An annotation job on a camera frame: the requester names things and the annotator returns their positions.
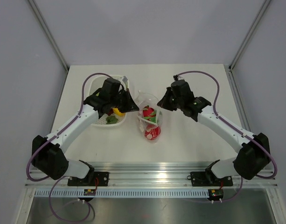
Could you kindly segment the yellow bell pepper toy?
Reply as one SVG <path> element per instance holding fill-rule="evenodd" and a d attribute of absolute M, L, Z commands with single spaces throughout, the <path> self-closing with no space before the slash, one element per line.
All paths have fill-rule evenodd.
<path fill-rule="evenodd" d="M 125 113 L 120 112 L 118 108 L 112 108 L 112 116 L 116 115 L 119 117 L 124 117 Z"/>

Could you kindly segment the clear zip top bag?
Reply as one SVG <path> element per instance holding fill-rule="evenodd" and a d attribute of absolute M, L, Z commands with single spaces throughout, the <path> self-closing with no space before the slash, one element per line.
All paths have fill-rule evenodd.
<path fill-rule="evenodd" d="M 158 98 L 151 93 L 138 91 L 135 103 L 139 107 L 137 113 L 138 128 L 147 141 L 156 142 L 162 132 L 163 114 L 157 106 Z"/>

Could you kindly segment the red dragon fruit toy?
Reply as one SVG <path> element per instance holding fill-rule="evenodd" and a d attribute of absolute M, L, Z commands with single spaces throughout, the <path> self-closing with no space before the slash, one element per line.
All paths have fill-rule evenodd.
<path fill-rule="evenodd" d="M 142 110 L 143 118 L 155 124 L 158 124 L 161 115 L 160 110 L 156 110 L 149 105 L 145 106 Z"/>

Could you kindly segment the red bell pepper toy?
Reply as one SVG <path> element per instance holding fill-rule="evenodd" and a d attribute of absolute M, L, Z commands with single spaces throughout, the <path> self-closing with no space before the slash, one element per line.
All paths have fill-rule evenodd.
<path fill-rule="evenodd" d="M 147 140 L 156 140 L 159 138 L 161 134 L 161 127 L 155 125 L 147 125 L 144 136 Z"/>

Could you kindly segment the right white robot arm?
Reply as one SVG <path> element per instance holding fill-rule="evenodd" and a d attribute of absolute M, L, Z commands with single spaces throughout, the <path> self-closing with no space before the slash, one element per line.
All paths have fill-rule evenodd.
<path fill-rule="evenodd" d="M 186 81 L 174 81 L 157 105 L 169 111 L 181 110 L 185 116 L 215 132 L 237 153 L 233 158 L 216 160 L 207 166 L 204 171 L 207 183 L 216 185 L 233 175 L 250 180 L 271 162 L 266 135 L 255 135 L 215 113 L 207 99 L 194 96 Z"/>

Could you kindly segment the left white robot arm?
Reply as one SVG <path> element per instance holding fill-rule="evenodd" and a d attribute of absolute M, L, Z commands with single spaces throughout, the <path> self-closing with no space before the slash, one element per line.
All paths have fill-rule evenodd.
<path fill-rule="evenodd" d="M 88 126 L 117 108 L 122 113 L 139 110 L 130 91 L 119 80 L 108 77 L 102 87 L 88 97 L 82 96 L 78 112 L 55 132 L 36 136 L 28 165 L 42 171 L 48 178 L 77 178 L 84 186 L 94 181 L 95 169 L 84 161 L 68 160 L 66 150 Z"/>

